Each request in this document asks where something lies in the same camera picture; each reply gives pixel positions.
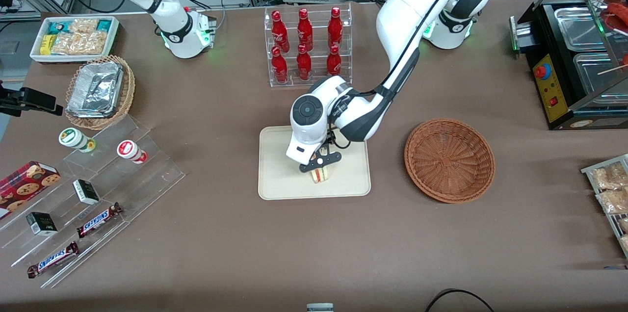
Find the snickers bar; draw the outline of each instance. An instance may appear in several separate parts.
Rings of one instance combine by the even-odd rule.
[[[89,234],[91,231],[96,230],[98,227],[100,227],[100,225],[108,222],[117,214],[122,213],[122,211],[123,209],[116,202],[111,207],[108,207],[107,210],[103,211],[98,216],[96,216],[96,218],[89,220],[85,225],[79,227],[77,229],[78,237],[83,238],[87,236],[87,234]]]
[[[29,279],[35,278],[39,274],[43,273],[46,269],[61,262],[63,259],[66,259],[72,254],[76,254],[76,255],[79,254],[79,246],[74,241],[70,243],[68,247],[65,247],[65,249],[62,249],[59,252],[53,254],[52,256],[48,257],[46,260],[41,261],[39,264],[34,264],[28,267],[28,278]]]

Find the red emergency stop button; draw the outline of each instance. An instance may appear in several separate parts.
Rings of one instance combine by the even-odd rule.
[[[540,80],[547,80],[551,75],[551,66],[547,63],[544,63],[541,66],[538,66],[534,69],[534,76],[539,78]]]

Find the skewer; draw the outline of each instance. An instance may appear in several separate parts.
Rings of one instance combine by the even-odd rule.
[[[607,71],[599,72],[599,73],[597,73],[597,75],[603,75],[603,74],[606,74],[608,72],[616,71],[617,69],[626,68],[626,67],[628,67],[628,66],[624,65],[624,66],[615,67],[613,69],[608,69]]]

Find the yellow control panel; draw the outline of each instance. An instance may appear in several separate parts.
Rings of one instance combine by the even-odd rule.
[[[565,115],[569,108],[549,54],[532,68],[532,73],[534,73],[536,87],[539,89],[541,100],[543,100],[545,114],[547,114],[550,122],[554,122]]]

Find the empty wicker basket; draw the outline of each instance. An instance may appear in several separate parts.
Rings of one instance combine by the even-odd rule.
[[[446,203],[479,198],[493,183],[495,158],[484,137],[457,120],[437,118],[410,133],[406,169],[423,192]]]

